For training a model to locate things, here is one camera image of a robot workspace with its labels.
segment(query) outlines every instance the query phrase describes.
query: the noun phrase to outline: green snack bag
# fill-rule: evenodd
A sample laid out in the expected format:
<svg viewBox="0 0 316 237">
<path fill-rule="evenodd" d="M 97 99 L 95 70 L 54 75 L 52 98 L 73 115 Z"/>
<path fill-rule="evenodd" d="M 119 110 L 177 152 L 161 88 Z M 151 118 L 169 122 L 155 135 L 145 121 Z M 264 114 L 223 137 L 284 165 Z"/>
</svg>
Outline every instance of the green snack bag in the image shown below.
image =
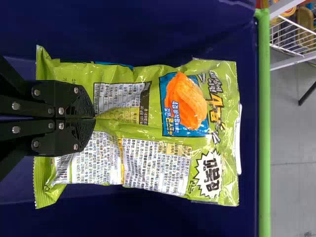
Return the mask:
<svg viewBox="0 0 316 237">
<path fill-rule="evenodd" d="M 236 63 L 193 59 L 131 68 L 65 63 L 37 46 L 36 79 L 83 85 L 96 126 L 81 153 L 35 157 L 37 208 L 66 184 L 122 184 L 237 206 L 240 124 Z"/>
</svg>

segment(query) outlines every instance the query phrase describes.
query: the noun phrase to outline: snack picture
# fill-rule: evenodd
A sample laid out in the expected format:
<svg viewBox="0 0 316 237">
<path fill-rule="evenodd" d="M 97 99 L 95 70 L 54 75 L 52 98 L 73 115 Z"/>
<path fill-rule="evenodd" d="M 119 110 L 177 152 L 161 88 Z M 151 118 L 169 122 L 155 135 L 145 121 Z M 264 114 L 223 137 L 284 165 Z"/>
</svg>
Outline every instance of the snack picture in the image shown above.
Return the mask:
<svg viewBox="0 0 316 237">
<path fill-rule="evenodd" d="M 207 102 L 199 86 L 182 72 L 178 72 L 167 86 L 164 106 L 171 108 L 172 101 L 179 103 L 180 124 L 189 130 L 201 126 L 207 115 Z"/>
</svg>

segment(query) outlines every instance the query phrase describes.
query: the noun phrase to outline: crinkled plastic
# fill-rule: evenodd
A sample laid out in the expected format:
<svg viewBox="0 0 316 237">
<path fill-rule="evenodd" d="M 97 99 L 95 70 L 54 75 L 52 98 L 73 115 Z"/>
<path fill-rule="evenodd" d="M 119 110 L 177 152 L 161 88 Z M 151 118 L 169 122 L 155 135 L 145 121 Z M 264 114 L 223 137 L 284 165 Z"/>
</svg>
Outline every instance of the crinkled plastic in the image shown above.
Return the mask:
<svg viewBox="0 0 316 237">
<path fill-rule="evenodd" d="M 193 59 L 178 68 L 66 63 L 37 46 L 36 78 L 83 85 L 97 114 L 83 152 L 35 157 L 37 208 L 55 203 L 71 183 L 122 184 L 238 205 L 235 62 Z"/>
</svg>

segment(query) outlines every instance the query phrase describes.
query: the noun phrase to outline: green metal bar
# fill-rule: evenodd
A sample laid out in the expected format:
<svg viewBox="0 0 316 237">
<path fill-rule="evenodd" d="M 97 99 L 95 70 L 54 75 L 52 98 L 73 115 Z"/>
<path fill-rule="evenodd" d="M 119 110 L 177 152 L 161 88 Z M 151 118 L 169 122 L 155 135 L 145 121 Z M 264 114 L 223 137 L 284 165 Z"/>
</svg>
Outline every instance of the green metal bar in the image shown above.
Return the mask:
<svg viewBox="0 0 316 237">
<path fill-rule="evenodd" d="M 259 237 L 271 236 L 270 48 L 269 10 L 256 10 L 259 20 Z"/>
</svg>

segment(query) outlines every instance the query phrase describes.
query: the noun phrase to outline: blue surface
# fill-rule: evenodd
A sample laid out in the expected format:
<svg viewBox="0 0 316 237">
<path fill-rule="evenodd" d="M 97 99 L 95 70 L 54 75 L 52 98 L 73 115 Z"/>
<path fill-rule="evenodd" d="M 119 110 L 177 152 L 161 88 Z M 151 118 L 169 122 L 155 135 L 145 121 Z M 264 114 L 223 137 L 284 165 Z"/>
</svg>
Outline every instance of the blue surface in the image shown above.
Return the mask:
<svg viewBox="0 0 316 237">
<path fill-rule="evenodd" d="M 52 58 L 179 66 L 192 56 L 237 62 L 241 120 L 240 205 L 222 207 L 121 186 L 68 185 L 59 201 L 34 209 L 31 158 L 0 183 L 3 236 L 256 236 L 258 202 L 257 29 L 240 1 L 2 3 L 0 53 L 35 79 L 35 45 Z"/>
</svg>

